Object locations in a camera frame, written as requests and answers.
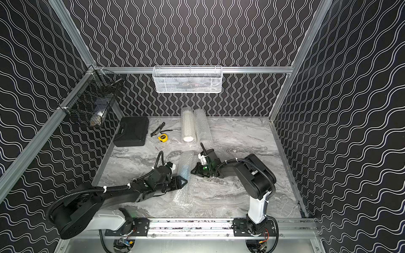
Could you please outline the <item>clear bubble wrap sheet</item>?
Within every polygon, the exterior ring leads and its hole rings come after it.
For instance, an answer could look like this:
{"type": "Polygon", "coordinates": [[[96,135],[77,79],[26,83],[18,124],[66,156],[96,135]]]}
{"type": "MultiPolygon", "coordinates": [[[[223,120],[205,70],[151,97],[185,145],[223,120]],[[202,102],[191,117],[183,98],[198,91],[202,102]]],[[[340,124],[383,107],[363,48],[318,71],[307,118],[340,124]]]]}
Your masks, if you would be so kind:
{"type": "Polygon", "coordinates": [[[181,189],[174,193],[173,201],[181,207],[191,207],[195,202],[208,197],[208,178],[192,174],[199,159],[193,151],[180,155],[177,176],[181,176],[181,189]]]}

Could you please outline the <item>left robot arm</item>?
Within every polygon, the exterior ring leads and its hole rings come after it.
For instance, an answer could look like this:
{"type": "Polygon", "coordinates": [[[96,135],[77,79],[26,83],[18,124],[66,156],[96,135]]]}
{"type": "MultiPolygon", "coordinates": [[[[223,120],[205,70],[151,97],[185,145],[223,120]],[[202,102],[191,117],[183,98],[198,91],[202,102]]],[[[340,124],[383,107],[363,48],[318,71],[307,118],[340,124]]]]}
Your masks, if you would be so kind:
{"type": "Polygon", "coordinates": [[[121,186],[82,184],[72,193],[51,203],[45,218],[58,230],[62,239],[71,239],[86,230],[111,230],[128,235],[134,229],[134,219],[124,208],[108,208],[145,201],[182,189],[188,181],[182,176],[173,176],[172,167],[171,162],[166,163],[121,186]]]}

